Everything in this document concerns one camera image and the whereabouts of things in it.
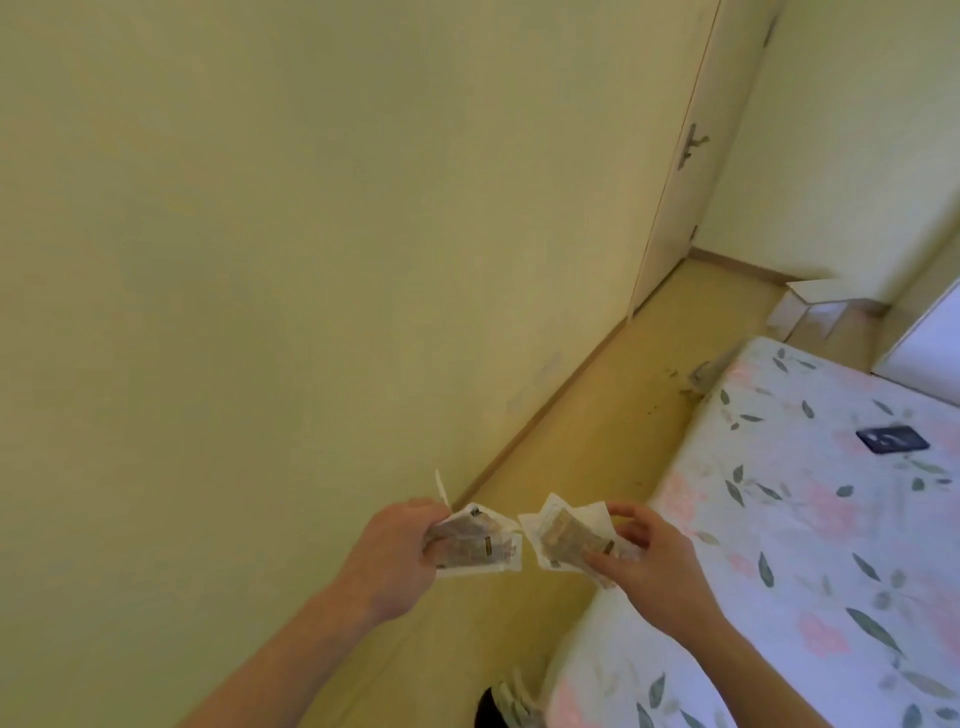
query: yellow-green painted wall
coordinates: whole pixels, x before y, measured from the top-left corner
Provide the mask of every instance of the yellow-green painted wall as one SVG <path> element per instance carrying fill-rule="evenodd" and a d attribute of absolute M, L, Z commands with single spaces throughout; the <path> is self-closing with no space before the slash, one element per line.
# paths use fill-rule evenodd
<path fill-rule="evenodd" d="M 960 222 L 960 3 L 787 4 L 696 245 L 891 302 Z"/>
<path fill-rule="evenodd" d="M 170 725 L 462 492 L 626 313 L 715 4 L 0 12 L 0 723 Z"/>

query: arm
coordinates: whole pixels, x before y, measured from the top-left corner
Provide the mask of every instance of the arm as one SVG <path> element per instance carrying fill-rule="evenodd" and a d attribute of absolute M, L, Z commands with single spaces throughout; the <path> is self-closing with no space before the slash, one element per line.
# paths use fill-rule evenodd
<path fill-rule="evenodd" d="M 350 651 L 430 588 L 441 545 L 424 552 L 423 536 L 449 515 L 429 499 L 395 503 L 376 514 L 333 582 L 180 728 L 294 728 Z"/>
<path fill-rule="evenodd" d="M 636 610 L 693 655 L 740 728 L 829 728 L 829 724 L 727 621 L 684 534 L 642 505 L 608 503 L 629 521 L 616 530 L 647 549 L 639 562 L 588 554 Z"/>

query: door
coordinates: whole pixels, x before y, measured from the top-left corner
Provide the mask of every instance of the door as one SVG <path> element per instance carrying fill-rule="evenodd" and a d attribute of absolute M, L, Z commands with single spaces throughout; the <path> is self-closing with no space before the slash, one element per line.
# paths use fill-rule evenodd
<path fill-rule="evenodd" d="M 700 224 L 784 0 L 721 0 L 640 263 L 630 314 L 684 259 Z"/>

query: brown baseboard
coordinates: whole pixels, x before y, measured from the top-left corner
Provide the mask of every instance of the brown baseboard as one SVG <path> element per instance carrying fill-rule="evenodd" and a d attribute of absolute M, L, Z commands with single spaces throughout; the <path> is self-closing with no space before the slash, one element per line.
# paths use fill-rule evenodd
<path fill-rule="evenodd" d="M 693 260 L 703 260 L 705 263 L 713 263 L 713 265 L 718 265 L 721 268 L 726 268 L 729 271 L 742 273 L 744 276 L 765 280 L 766 282 L 774 283 L 775 285 L 783 286 L 789 283 L 791 280 L 803 280 L 797 276 L 790 276 L 785 273 L 781 273 L 780 271 L 774 271 L 770 268 L 763 268 L 759 265 L 754 265 L 753 263 L 747 263 L 743 260 L 737 260 L 736 258 L 727 257 L 726 255 L 720 255 L 719 253 L 714 253 L 713 251 L 705 251 L 701 248 L 690 248 L 690 252 L 686 256 Z M 874 301 L 874 299 L 853 299 L 850 301 L 850 305 L 863 311 L 868 316 L 875 316 L 877 318 L 882 318 L 886 315 L 887 311 L 890 310 L 889 303 Z"/>
<path fill-rule="evenodd" d="M 623 329 L 626 323 L 626 319 L 621 319 L 619 322 L 617 322 L 617 325 L 611 329 L 610 333 L 604 337 L 603 341 L 594 347 L 593 351 L 587 355 L 587 358 L 581 362 L 580 366 L 574 370 L 573 374 L 567 377 L 566 381 L 561 384 L 557 391 L 550 396 L 550 399 L 546 401 L 543 407 L 537 410 L 537 414 L 530 418 L 530 421 L 523 426 L 520 432 L 514 435 L 511 441 L 507 443 L 506 447 L 504 447 L 504 449 L 502 449 L 496 455 L 496 457 L 491 460 L 490 464 L 484 468 L 483 471 L 476 476 L 476 478 L 474 478 L 472 483 L 467 486 L 467 489 L 454 500 L 452 505 L 453 510 L 459 511 L 473 500 L 473 497 L 476 495 L 477 491 L 480 490 L 480 487 L 490 480 L 491 476 L 496 472 L 496 469 L 503 465 L 504 461 L 510 457 L 511 453 L 517 447 L 519 447 L 524 438 L 526 438 L 526 436 L 533 431 L 533 428 L 540 423 L 540 420 L 546 417 L 547 412 L 549 412 L 553 405 L 560 400 L 560 397 L 562 397 L 566 391 L 573 386 L 573 382 L 580 378 L 580 375 L 585 372 L 587 367 L 596 360 L 597 356 L 600 355 L 600 353 L 607 347 L 607 345 L 620 332 L 620 330 Z"/>

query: bed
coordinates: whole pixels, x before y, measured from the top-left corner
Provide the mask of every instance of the bed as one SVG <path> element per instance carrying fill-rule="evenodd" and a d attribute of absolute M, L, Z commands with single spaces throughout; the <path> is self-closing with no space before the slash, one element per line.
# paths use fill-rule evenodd
<path fill-rule="evenodd" d="M 931 448 L 872 454 L 862 427 Z M 958 726 L 960 410 L 756 338 L 652 501 L 733 624 L 837 728 Z M 693 659 L 601 592 L 544 684 L 549 728 L 728 728 Z"/>

